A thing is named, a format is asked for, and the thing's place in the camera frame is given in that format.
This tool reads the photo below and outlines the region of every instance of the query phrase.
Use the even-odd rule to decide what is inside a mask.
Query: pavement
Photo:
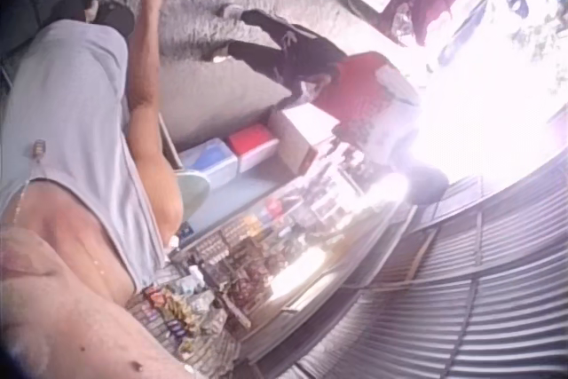
[[[33,36],[56,1],[15,0],[17,13],[4,24],[0,19],[0,53]],[[139,0],[117,1],[138,9]],[[376,50],[395,64],[404,62],[392,42],[345,9],[344,0],[167,0],[160,28],[162,114],[180,150],[259,120],[288,95],[238,61],[210,64],[201,60],[212,46],[231,38],[273,45],[257,28],[218,18],[216,11],[229,2],[264,9],[312,28],[348,53]],[[15,71],[17,64],[6,58],[4,62]]]

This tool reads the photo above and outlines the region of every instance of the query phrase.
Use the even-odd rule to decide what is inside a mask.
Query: man
[[[276,107],[305,102],[334,116],[335,147],[340,141],[360,150],[383,171],[394,170],[409,180],[412,204],[439,201],[448,180],[440,170],[411,155],[417,136],[420,97],[410,82],[381,54],[347,56],[332,42],[297,24],[236,4],[220,15],[260,27],[280,49],[229,41],[211,55],[213,62],[229,57],[244,61],[260,74],[291,91]]]
[[[52,23],[20,64],[2,128],[0,304],[30,377],[192,377],[123,308],[181,222],[158,128],[162,2],[141,0],[130,57],[112,14]]]

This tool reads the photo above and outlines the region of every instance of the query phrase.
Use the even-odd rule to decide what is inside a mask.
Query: person in red and white shirt
[[[446,175],[418,162],[410,148],[418,133],[420,96],[386,57],[370,51],[348,56],[327,38],[259,10],[225,6],[220,15],[260,27],[279,49],[229,41],[210,56],[249,67],[291,91],[277,108],[311,102],[339,121],[336,142],[349,143],[366,160],[409,180],[407,200],[430,204],[442,199],[449,186]]]

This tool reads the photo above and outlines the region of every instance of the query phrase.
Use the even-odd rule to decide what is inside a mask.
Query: styrofoam box
[[[198,170],[207,176],[214,190],[233,180],[239,173],[239,159],[219,138],[179,154],[186,170]]]
[[[239,157],[239,172],[246,172],[275,155],[278,151],[279,143],[280,141],[275,138],[247,151]]]

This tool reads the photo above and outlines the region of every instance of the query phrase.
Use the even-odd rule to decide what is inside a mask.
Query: plastic container
[[[231,182],[239,172],[239,160],[219,138],[213,138],[179,155],[186,170],[203,173],[214,190]]]
[[[239,172],[246,172],[272,157],[280,143],[262,124],[233,133],[229,145],[239,158]]]

